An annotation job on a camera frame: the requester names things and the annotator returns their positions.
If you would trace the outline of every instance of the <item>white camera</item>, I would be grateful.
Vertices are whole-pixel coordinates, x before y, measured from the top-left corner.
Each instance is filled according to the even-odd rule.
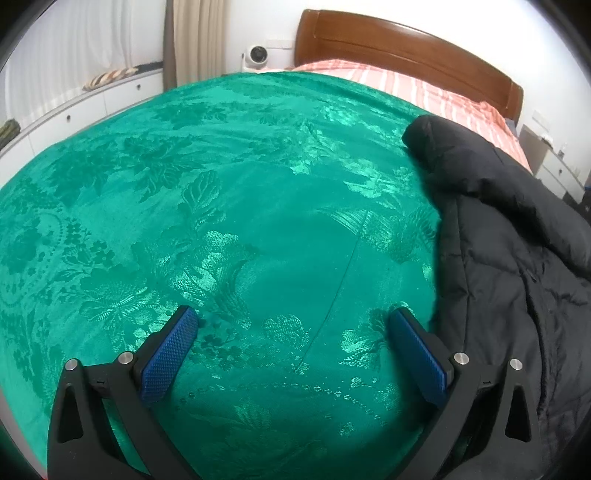
[[[267,65],[268,59],[269,53],[265,47],[261,45],[253,45],[242,54],[242,71],[252,72],[260,70]]]

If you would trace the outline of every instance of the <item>bed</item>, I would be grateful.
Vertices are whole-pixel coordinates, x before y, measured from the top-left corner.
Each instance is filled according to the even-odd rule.
[[[305,11],[295,57],[521,109],[501,72],[392,22]],[[0,385],[39,460],[65,361],[135,350],[189,304],[208,314],[154,414],[202,477],[389,474],[433,413],[384,328],[393,306],[427,327],[434,312],[439,214],[401,141],[425,113],[334,76],[241,74],[167,92],[20,171],[0,190]]]

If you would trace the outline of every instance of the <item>beige curtain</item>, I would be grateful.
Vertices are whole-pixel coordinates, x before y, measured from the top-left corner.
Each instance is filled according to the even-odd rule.
[[[222,74],[225,1],[168,0],[164,34],[164,76],[168,88]]]

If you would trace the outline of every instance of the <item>white drawer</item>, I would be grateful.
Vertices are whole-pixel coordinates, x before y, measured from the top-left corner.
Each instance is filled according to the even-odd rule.
[[[29,163],[35,154],[29,142],[29,137],[21,138],[10,150],[0,157],[0,188],[14,177],[18,171]]]
[[[558,180],[542,165],[535,174],[535,178],[542,181],[549,191],[554,193],[558,198],[564,197],[566,189],[560,184]]]
[[[542,166],[545,167],[556,180],[558,180],[567,192],[577,201],[583,200],[584,188],[577,181],[573,173],[564,163],[552,152],[549,151],[544,157]]]
[[[35,155],[106,117],[105,100],[98,93],[52,116],[29,133]]]
[[[107,114],[112,115],[163,92],[162,73],[130,80],[104,91]]]

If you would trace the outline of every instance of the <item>pink striped sheet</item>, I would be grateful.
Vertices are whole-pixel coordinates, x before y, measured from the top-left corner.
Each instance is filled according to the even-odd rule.
[[[469,128],[517,160],[531,173],[519,141],[509,130],[499,111],[486,102],[473,102],[423,80],[347,60],[317,61],[301,65],[293,71],[340,77],[390,93],[427,112]]]

